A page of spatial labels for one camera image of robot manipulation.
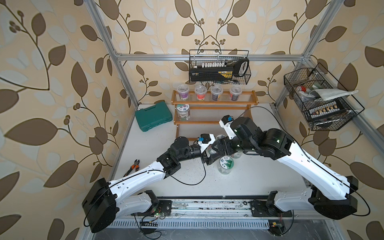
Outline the lidded seed jar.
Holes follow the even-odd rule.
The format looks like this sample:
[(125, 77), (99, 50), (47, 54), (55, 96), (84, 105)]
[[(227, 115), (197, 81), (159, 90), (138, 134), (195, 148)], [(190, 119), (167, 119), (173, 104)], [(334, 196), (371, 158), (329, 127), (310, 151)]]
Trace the lidded seed jar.
[(243, 155), (242, 152), (236, 152), (236, 153), (232, 154), (231, 157), (233, 159), (239, 159), (242, 155)]

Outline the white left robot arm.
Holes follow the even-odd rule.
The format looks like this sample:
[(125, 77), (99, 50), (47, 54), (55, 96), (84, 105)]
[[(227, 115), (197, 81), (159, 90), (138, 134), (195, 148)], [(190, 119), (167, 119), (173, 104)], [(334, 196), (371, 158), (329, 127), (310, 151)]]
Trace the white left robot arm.
[(119, 215), (144, 213), (158, 204), (152, 191), (135, 193), (146, 186), (172, 177), (181, 168), (181, 162), (203, 159), (205, 150), (215, 142), (212, 134), (202, 134), (197, 144), (190, 145), (186, 137), (178, 137), (168, 150), (142, 170), (121, 179), (97, 180), (85, 199), (82, 207), (85, 213), (84, 226), (92, 233), (98, 233), (108, 227)]

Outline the tomato lid seed jar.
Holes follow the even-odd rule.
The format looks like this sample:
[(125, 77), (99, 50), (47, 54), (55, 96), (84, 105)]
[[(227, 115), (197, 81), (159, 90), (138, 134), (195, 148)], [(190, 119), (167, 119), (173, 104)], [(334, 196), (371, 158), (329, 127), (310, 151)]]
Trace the tomato lid seed jar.
[(210, 145), (209, 147), (209, 154), (210, 155), (214, 155), (214, 154), (217, 154), (219, 153), (219, 147), (218, 147), (218, 144), (217, 143), (213, 143), (212, 145)]

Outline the green lid seed jar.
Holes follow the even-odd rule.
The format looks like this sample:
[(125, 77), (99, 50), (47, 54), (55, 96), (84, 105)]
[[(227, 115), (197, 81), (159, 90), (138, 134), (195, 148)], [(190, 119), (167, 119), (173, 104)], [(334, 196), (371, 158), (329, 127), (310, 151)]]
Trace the green lid seed jar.
[(230, 156), (224, 156), (219, 160), (218, 170), (222, 175), (231, 173), (234, 167), (234, 160)]

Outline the red label seed cup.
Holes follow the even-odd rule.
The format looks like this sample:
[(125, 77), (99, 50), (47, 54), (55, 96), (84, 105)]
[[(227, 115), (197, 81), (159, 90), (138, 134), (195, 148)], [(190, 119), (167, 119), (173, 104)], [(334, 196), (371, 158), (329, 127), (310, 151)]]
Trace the red label seed cup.
[(198, 101), (204, 101), (206, 94), (207, 94), (207, 88), (204, 85), (199, 85), (195, 87), (195, 94), (197, 96)]

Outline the small clear seed cup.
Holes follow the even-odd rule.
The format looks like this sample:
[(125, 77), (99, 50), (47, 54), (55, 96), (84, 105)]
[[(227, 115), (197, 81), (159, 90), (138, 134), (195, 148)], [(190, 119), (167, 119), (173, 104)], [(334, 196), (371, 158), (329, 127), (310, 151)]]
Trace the small clear seed cup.
[(218, 101), (223, 94), (224, 90), (221, 86), (213, 86), (211, 87), (211, 95), (213, 101)]

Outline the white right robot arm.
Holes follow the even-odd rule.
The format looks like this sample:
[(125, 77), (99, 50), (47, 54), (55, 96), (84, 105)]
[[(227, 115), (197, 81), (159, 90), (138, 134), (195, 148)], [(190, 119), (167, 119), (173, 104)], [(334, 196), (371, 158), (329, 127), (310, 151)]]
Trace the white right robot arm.
[(276, 128), (262, 131), (250, 118), (234, 119), (229, 115), (224, 116), (219, 124), (228, 135), (213, 145), (219, 154), (255, 153), (291, 168), (311, 184), (298, 192), (271, 192), (269, 208), (282, 212), (316, 211), (333, 220), (357, 212), (358, 200), (352, 194), (358, 190), (359, 181), (332, 171), (310, 156), (284, 131)]

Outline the flower lid seed jar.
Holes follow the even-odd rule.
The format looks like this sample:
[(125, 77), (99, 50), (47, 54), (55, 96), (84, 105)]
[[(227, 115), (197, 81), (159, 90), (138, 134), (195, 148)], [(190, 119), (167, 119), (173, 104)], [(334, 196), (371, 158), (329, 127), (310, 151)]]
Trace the flower lid seed jar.
[(191, 117), (189, 104), (177, 105), (176, 111), (177, 111), (177, 115), (178, 115), (178, 118), (180, 121), (188, 121)]

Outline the purple label seed cup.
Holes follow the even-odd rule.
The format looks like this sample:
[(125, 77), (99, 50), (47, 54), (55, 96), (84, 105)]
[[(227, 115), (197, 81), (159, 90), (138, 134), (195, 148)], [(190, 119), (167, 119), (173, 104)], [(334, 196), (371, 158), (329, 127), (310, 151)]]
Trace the purple label seed cup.
[(187, 100), (189, 97), (189, 86), (188, 85), (179, 85), (177, 87), (177, 93), (181, 100)]

